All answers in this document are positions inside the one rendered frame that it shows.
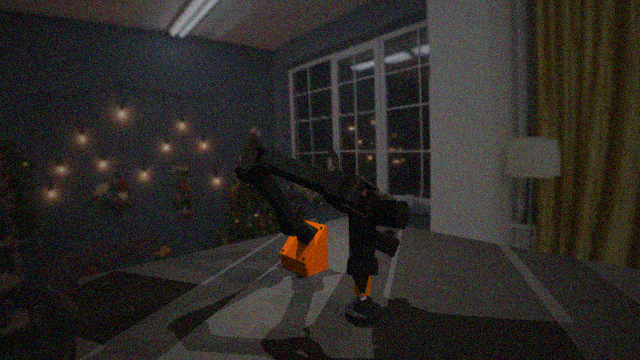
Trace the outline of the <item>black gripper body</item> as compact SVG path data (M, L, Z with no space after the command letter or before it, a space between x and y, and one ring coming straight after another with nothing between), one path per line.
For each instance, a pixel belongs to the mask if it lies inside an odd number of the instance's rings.
M371 235L374 235L375 225L355 226L349 224L349 252L353 252L348 258L348 275L376 276L378 275L377 259L370 255L375 253L368 251Z

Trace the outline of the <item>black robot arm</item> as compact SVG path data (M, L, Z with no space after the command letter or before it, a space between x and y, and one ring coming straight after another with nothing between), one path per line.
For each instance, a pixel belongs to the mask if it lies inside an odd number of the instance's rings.
M302 206L290 203L271 174L296 183L322 195L324 200L337 210L349 215L349 224L355 226L375 225L368 251L373 248L394 257L399 239L394 230L384 233L377 226L404 229L410 211L405 201L380 199L380 188L354 173L341 170L324 171L263 145L249 149L235 169L237 177L244 183L254 185L276 211L280 232L297 237L308 245L318 229L304 220ZM366 196L362 195L367 189ZM375 235L376 234L376 235ZM371 250L370 250L371 249Z

